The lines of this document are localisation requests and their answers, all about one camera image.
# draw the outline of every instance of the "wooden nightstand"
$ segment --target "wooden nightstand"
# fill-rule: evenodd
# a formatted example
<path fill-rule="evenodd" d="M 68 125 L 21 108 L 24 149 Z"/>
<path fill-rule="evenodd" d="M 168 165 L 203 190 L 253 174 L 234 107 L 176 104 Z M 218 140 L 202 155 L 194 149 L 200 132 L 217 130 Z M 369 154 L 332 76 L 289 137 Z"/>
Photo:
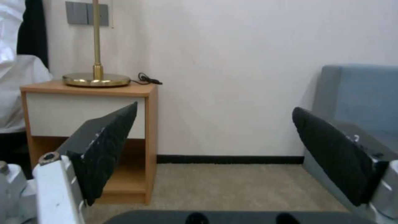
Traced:
<path fill-rule="evenodd" d="M 21 87 L 30 160 L 56 150 L 86 120 L 138 102 L 119 166 L 98 203 L 149 204 L 156 173 L 158 89 L 154 84 L 79 88 L 60 80 Z"/>

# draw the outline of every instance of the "gray switch panel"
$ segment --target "gray switch panel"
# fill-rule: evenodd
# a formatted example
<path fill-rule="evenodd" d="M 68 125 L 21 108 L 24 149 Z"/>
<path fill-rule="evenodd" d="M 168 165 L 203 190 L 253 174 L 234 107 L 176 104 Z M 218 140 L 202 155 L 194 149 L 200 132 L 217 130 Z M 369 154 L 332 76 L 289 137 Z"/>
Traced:
<path fill-rule="evenodd" d="M 99 25 L 100 26 L 109 26 L 109 13 L 108 13 L 108 5 L 100 4 L 99 6 Z M 88 24 L 94 25 L 94 16 L 93 16 L 93 4 L 87 4 L 87 18 Z"/>
<path fill-rule="evenodd" d="M 87 4 L 81 2 L 65 2 L 66 18 L 69 24 L 88 24 Z"/>
<path fill-rule="evenodd" d="M 68 24 L 93 25 L 93 5 L 82 2 L 65 2 Z M 109 26 L 108 5 L 99 6 L 99 25 Z"/>

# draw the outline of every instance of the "carpet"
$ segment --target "carpet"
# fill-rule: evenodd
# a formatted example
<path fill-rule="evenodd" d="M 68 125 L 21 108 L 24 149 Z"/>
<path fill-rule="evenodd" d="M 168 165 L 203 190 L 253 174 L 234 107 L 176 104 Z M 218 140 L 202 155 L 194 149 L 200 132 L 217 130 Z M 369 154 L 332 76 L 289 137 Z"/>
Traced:
<path fill-rule="evenodd" d="M 159 164 L 149 206 L 94 204 L 86 223 L 142 209 L 347 212 L 301 165 Z"/>

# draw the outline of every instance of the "white drawer front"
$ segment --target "white drawer front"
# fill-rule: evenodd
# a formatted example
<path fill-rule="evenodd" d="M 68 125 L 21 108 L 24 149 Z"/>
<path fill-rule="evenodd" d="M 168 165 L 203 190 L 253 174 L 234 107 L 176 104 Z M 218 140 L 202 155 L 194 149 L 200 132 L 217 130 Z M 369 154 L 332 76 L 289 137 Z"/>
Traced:
<path fill-rule="evenodd" d="M 71 136 L 85 121 L 138 102 L 128 138 L 145 138 L 145 98 L 26 93 L 32 136 Z"/>

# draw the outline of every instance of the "black baseboard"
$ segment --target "black baseboard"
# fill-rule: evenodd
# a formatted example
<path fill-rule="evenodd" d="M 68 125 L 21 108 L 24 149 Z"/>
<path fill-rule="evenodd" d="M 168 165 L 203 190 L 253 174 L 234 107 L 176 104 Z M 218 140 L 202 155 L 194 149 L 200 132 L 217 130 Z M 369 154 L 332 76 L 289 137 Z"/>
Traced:
<path fill-rule="evenodd" d="M 158 155 L 158 163 L 302 164 L 304 156 Z"/>

